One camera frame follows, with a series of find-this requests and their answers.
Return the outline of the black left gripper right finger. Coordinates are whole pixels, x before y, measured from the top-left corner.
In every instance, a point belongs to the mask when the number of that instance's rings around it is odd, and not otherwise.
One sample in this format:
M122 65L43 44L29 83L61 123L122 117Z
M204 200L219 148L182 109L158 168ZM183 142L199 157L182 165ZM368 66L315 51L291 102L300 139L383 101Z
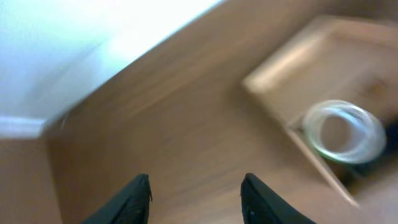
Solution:
M315 224L253 173L245 175L240 196L245 224Z

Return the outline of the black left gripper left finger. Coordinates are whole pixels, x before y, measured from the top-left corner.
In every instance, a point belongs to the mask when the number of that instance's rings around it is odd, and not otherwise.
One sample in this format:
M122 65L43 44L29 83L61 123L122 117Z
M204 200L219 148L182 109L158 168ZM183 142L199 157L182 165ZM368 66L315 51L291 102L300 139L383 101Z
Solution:
M139 174L83 224L148 224L152 201L149 175Z

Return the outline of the beige masking tape roll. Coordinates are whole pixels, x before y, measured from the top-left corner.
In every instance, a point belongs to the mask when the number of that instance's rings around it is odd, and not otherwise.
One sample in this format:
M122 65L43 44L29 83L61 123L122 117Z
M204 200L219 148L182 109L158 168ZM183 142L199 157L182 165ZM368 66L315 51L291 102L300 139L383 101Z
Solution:
M387 144L382 123L370 112L343 100L314 105L303 117L302 127L312 148L340 163L373 161Z

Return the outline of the brown cardboard box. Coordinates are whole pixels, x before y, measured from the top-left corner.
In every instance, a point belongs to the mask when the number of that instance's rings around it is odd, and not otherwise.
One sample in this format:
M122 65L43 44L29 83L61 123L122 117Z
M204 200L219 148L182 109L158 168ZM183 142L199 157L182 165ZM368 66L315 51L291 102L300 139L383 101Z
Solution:
M350 204L368 198L371 181L397 164L395 22L320 16L251 72L243 86ZM387 144L379 157L345 164L310 146L303 117L328 100L350 102L382 123Z

